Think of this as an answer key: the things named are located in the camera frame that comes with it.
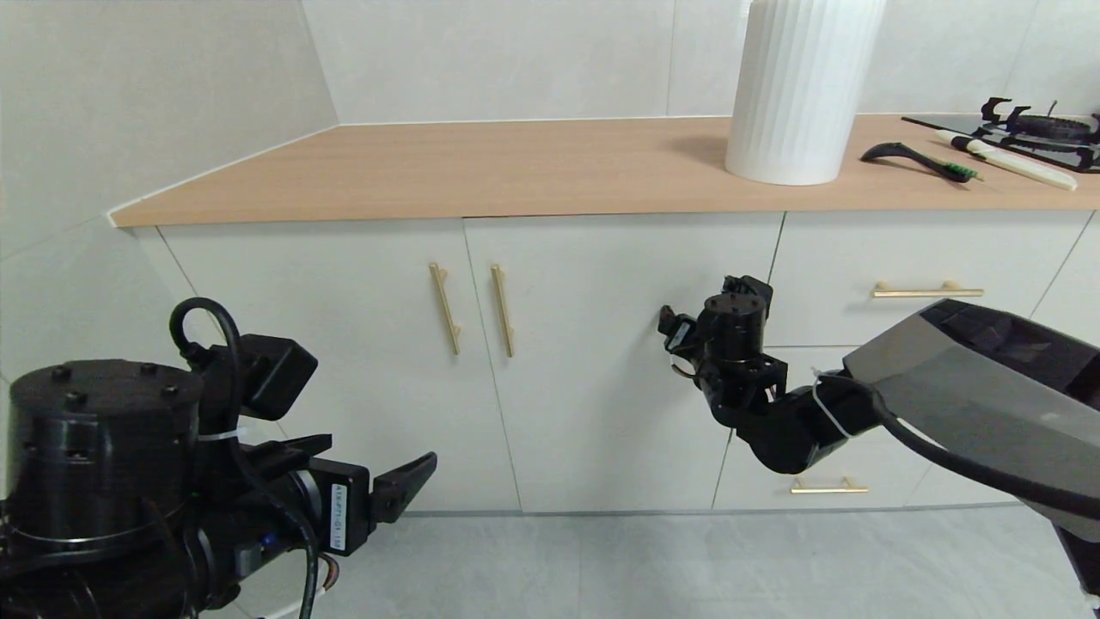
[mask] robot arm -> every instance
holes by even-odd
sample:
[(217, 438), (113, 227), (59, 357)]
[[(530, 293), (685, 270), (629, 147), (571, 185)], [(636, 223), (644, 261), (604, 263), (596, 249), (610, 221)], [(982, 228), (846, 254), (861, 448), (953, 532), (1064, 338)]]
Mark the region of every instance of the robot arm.
[[(216, 317), (226, 346), (187, 341), (194, 308)], [(318, 557), (355, 552), (435, 473), (428, 453), (375, 477), (372, 491), (366, 468), (317, 457), (329, 434), (241, 444), (239, 416), (280, 419), (317, 360), (290, 340), (239, 335), (205, 298), (177, 306), (169, 332), (191, 372), (70, 362), (12, 384), (0, 617), (195, 617), (306, 549), (308, 618)]]
[(772, 294), (754, 277), (726, 277), (697, 319), (664, 306), (658, 325), (694, 374), (673, 369), (761, 464), (799, 474), (883, 425), (1050, 520), (1082, 589), (1100, 595), (1100, 351), (943, 299), (849, 354), (844, 369), (788, 390), (787, 365), (763, 354)]

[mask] gas stove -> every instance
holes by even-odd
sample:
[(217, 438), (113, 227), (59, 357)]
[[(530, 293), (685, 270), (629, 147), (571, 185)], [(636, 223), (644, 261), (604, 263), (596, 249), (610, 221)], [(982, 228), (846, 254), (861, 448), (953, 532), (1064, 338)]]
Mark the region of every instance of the gas stove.
[(981, 114), (942, 113), (904, 115), (902, 120), (947, 129), (980, 137), (1018, 154), (1090, 174), (1100, 174), (1100, 114), (1092, 121), (1053, 115), (1055, 101), (1046, 115), (1024, 113), (1031, 106), (1016, 106), (1008, 115), (997, 108), (1012, 99), (993, 97), (981, 107)]

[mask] white-handled knife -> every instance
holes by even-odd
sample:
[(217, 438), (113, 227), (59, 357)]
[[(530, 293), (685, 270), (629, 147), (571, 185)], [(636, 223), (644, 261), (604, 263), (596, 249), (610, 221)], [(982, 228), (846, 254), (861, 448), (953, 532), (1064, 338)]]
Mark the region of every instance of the white-handled knife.
[(963, 133), (941, 129), (936, 131), (936, 139), (960, 151), (968, 152), (990, 165), (1003, 167), (1040, 183), (1046, 183), (1047, 185), (1070, 191), (1077, 188), (1077, 178), (1074, 178), (1069, 174), (1055, 169), (1049, 165), (1044, 165), (1033, 158), (1010, 153), (971, 135), (964, 135)]

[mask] gold handle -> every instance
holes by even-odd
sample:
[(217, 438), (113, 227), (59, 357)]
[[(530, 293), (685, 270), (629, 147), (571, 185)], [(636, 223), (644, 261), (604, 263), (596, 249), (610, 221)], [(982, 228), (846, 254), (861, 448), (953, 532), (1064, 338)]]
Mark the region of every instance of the gold handle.
[(982, 296), (986, 290), (980, 287), (963, 287), (947, 279), (944, 285), (933, 289), (894, 289), (886, 281), (875, 281), (871, 298), (946, 298), (950, 296)]
[(459, 354), (459, 334), (462, 333), (462, 328), (454, 324), (454, 319), (451, 317), (451, 303), (447, 300), (447, 288), (443, 287), (443, 281), (447, 280), (447, 268), (440, 268), (439, 264), (432, 262), (428, 264), (428, 269), (431, 270), (431, 276), (436, 279), (436, 291), (439, 292), (439, 303), (443, 306), (443, 327), (447, 328), (447, 333), (451, 334), (451, 351), (455, 355)]
[(501, 330), (504, 332), (504, 352), (512, 358), (516, 356), (515, 344), (512, 342), (516, 332), (508, 322), (508, 303), (504, 300), (504, 270), (499, 264), (493, 265), (493, 283), (496, 285), (496, 309), (501, 313)]
[(802, 479), (799, 477), (795, 477), (794, 484), (791, 485), (792, 495), (860, 495), (870, 491), (871, 489), (867, 486), (856, 486), (848, 477), (844, 478), (844, 486), (811, 488), (809, 486), (804, 486), (802, 484)]

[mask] kitchen counter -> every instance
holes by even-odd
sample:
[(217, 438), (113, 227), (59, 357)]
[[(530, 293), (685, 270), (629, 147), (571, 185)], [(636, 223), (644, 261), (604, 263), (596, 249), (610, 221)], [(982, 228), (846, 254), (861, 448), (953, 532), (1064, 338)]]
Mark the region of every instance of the kitchen counter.
[[(1066, 191), (935, 142), (895, 115), (856, 120), (840, 177), (810, 187), (727, 173), (726, 118), (343, 125), (117, 209), (119, 226), (632, 212), (1091, 210), (1100, 178)], [(975, 167), (957, 185), (908, 159), (861, 163), (901, 141)]]

